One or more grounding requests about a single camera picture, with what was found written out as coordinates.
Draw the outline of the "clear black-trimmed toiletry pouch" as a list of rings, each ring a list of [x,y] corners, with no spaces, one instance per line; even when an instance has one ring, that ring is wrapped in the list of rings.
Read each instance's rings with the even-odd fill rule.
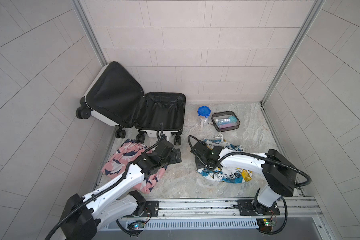
[[[239,128],[241,122],[232,111],[212,114],[212,123],[218,132],[227,132]]]

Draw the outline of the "clear bottle with blue lid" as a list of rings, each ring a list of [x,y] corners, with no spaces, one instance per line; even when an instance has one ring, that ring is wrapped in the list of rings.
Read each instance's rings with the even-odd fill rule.
[[[211,109],[207,106],[201,106],[198,108],[197,113],[200,118],[200,127],[206,126],[211,115]]]

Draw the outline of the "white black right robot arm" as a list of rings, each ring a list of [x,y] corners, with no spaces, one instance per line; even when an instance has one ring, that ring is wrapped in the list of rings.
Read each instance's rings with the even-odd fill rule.
[[[275,202],[280,197],[291,197],[294,194],[297,173],[294,166],[277,150],[249,154],[222,146],[210,149],[200,141],[190,147],[198,172],[208,180],[240,184],[250,182],[254,173],[264,176],[267,183],[257,190],[255,198],[248,204],[238,204],[247,213],[263,216],[276,213]]]

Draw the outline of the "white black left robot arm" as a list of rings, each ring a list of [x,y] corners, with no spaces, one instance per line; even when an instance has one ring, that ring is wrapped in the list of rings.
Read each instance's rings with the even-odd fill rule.
[[[178,164],[181,151],[167,140],[156,143],[153,151],[143,152],[126,164],[121,175],[84,196],[74,194],[64,207],[60,221],[48,233],[49,240],[61,229],[67,240],[91,240],[99,229],[121,217],[142,211],[145,198],[130,189],[143,183],[167,165]]]

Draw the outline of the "pink shark print garment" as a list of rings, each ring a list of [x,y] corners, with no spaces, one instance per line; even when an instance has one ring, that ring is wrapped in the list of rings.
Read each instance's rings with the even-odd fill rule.
[[[101,172],[111,179],[118,177],[125,171],[127,163],[136,160],[147,148],[148,146],[138,144],[136,140],[126,140],[104,165]],[[156,174],[150,175],[149,178],[134,186],[133,189],[144,194],[151,193],[153,188],[165,174],[167,167],[168,165],[160,168]]]

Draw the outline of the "yellow blue print garment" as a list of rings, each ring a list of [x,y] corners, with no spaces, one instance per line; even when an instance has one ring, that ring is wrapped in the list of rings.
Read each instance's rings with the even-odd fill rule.
[[[224,147],[235,152],[244,152],[245,148],[242,145],[234,145],[228,142],[223,134],[218,134],[214,139],[203,139],[202,142],[207,144],[209,149],[213,147]],[[197,172],[201,174],[207,180],[214,182],[225,182],[232,184],[240,184],[250,182],[253,179],[252,171],[239,169],[239,168],[223,168],[218,167],[215,170],[208,170],[204,165],[196,159]]]

